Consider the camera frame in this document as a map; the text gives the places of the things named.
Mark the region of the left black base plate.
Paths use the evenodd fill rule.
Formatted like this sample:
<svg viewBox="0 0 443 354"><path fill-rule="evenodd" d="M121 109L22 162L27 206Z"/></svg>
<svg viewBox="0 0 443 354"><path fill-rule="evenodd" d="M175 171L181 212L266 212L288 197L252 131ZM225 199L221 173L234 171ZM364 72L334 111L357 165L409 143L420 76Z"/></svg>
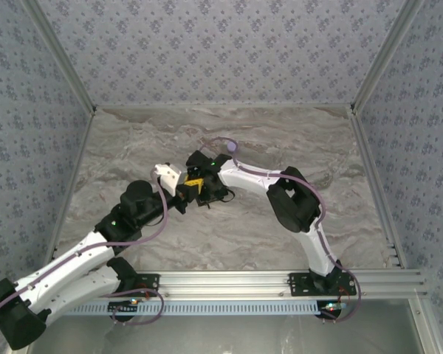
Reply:
<svg viewBox="0 0 443 354"><path fill-rule="evenodd" d="M155 297L155 294L148 291L159 290L159 274L154 273L137 273L136 276L120 281L119 286L115 291L109 294L101 295L101 297L117 297L117 296L130 296L130 297Z"/></svg>

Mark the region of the aluminium frame post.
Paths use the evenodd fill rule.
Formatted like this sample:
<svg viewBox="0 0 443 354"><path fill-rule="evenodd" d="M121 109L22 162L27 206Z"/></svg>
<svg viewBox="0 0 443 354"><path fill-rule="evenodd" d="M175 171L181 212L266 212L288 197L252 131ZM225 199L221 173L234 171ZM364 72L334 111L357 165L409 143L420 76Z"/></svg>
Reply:
<svg viewBox="0 0 443 354"><path fill-rule="evenodd" d="M443 354L443 338L429 299L409 299L424 354Z"/></svg>
<svg viewBox="0 0 443 354"><path fill-rule="evenodd" d="M27 12L32 23L35 25L39 35L42 37L48 50L51 52L58 68L61 70L64 78L69 84L71 90L76 96L78 102L84 111L91 117L95 114L95 105L93 104L82 80L75 71L72 62L66 54L64 47L56 35L52 24L47 19L38 0L19 0Z"/></svg>
<svg viewBox="0 0 443 354"><path fill-rule="evenodd" d="M353 114L359 114L363 110L424 2L425 0L404 0L380 50L375 55L371 67L351 103Z"/></svg>

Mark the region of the aluminium table side rail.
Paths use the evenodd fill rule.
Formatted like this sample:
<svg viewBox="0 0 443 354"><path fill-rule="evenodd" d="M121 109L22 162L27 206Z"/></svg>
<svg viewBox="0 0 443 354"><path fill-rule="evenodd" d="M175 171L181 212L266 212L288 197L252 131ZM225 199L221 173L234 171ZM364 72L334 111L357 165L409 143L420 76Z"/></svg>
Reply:
<svg viewBox="0 0 443 354"><path fill-rule="evenodd" d="M396 230L391 211L388 207L387 198L382 188L380 175L374 162L374 157L368 144L367 136L362 122L353 109L348 113L354 137L357 141L358 150L363 161L365 174L376 207L377 215L382 227L383 234L388 241L389 248L393 251L390 264L396 268L407 268L408 263L402 249L399 234Z"/></svg>
<svg viewBox="0 0 443 354"><path fill-rule="evenodd" d="M50 241L48 243L47 252L44 257L44 265L47 265L48 263L50 263L53 260L55 248L59 243L60 233L63 228L63 225L65 224L66 214L67 214L67 211L68 211L69 206L72 201L72 196L73 196L73 193L75 190L75 185L77 184L78 173L79 173L80 165L81 165L81 162L83 159L86 144L89 139L89 134L92 129L92 123L93 123L93 120L95 117L95 112L96 112L96 110L93 110L89 114L89 120L86 123L86 127L83 131L82 140L80 141L76 160L75 160L75 163L73 164L73 169L72 169L72 173L70 175L70 180L69 180L69 183L67 184L66 192L63 196L63 205L62 205L62 207L58 213L58 216L56 218L56 224L55 224L54 229L52 230L52 235L51 235Z"/></svg>

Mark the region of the right black electronics module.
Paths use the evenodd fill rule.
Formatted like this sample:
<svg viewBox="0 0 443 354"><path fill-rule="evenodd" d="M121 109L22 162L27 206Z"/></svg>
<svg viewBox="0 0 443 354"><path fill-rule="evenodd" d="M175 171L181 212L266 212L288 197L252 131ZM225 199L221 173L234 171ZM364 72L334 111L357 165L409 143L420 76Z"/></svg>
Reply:
<svg viewBox="0 0 443 354"><path fill-rule="evenodd" d="M317 306L320 311L317 318L329 321L336 321L342 310L346 308L345 303L333 301L318 301Z"/></svg>

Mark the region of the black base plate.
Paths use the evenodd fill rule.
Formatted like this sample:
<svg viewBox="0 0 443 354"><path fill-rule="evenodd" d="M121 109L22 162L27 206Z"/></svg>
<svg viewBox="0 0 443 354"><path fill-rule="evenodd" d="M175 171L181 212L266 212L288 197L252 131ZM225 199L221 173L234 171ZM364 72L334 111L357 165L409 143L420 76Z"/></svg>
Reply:
<svg viewBox="0 0 443 354"><path fill-rule="evenodd" d="M357 286L347 273L321 277L312 272L290 273L287 284L292 296L357 295Z"/></svg>
<svg viewBox="0 0 443 354"><path fill-rule="evenodd" d="M159 290L159 274L154 273L137 273L136 276L120 281L119 286L115 291L109 294L101 295L101 297L117 297L117 296L130 296L130 297L155 297L155 294L148 291Z"/></svg>

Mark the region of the left black electronics module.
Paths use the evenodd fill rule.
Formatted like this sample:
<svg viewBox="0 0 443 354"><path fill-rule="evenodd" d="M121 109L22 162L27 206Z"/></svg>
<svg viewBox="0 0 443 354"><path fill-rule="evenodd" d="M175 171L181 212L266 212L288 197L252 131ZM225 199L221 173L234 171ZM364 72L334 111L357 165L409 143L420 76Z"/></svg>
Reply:
<svg viewBox="0 0 443 354"><path fill-rule="evenodd" d="M108 313L136 313L137 303L131 301L109 302L107 305Z"/></svg>

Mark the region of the aluminium lower frame post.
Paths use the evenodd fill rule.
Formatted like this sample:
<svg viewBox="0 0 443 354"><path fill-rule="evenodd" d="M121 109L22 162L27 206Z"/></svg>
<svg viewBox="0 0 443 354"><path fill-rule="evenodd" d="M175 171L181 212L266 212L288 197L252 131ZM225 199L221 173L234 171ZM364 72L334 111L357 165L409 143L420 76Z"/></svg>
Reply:
<svg viewBox="0 0 443 354"><path fill-rule="evenodd" d="M424 354L443 354L443 338L429 299L409 299Z"/></svg>

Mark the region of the aluminium table back rail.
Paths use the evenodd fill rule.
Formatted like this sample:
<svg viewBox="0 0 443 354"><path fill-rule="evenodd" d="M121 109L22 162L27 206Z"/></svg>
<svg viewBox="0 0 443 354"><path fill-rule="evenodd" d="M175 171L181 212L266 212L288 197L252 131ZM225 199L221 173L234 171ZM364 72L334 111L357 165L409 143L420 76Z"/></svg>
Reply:
<svg viewBox="0 0 443 354"><path fill-rule="evenodd" d="M97 105L97 110L164 109L164 108L331 108L351 110L350 103L180 103L153 105Z"/></svg>

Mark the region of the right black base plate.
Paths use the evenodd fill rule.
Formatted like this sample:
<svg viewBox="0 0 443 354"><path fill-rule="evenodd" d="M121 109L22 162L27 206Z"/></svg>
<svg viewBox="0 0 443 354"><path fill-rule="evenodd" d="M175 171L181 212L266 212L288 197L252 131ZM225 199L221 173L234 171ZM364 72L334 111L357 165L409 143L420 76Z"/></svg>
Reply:
<svg viewBox="0 0 443 354"><path fill-rule="evenodd" d="M287 284L292 296L357 295L357 286L347 273L321 277L312 272L290 273Z"/></svg>

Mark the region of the black electronics module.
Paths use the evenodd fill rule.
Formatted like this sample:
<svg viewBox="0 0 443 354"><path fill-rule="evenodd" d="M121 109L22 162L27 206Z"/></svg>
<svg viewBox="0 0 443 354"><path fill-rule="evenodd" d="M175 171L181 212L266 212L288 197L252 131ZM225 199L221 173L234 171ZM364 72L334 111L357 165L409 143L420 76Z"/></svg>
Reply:
<svg viewBox="0 0 443 354"><path fill-rule="evenodd" d="M137 303L131 301L109 302L107 305L108 313L136 313Z"/></svg>
<svg viewBox="0 0 443 354"><path fill-rule="evenodd" d="M320 311L317 318L329 321L336 321L342 310L346 308L345 303L333 301L318 301L317 306Z"/></svg>

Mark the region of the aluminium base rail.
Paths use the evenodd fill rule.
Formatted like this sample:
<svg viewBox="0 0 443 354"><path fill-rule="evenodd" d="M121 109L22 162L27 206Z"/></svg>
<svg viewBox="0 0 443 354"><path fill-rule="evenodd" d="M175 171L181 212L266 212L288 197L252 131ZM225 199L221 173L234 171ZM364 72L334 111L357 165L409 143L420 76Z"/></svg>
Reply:
<svg viewBox="0 0 443 354"><path fill-rule="evenodd" d="M424 296L425 281L417 270L355 269L350 276L356 283L357 295L340 296L292 296L287 284L288 271L162 271L159 273L159 290L169 300L238 300L277 299L300 297L306 299L409 299ZM19 280L17 289L21 298L38 307L48 303L84 303L102 299L144 299L144 297L101 297L115 291L120 284L115 271L104 267L93 271L68 285L57 284L50 278L31 285L28 280Z"/></svg>

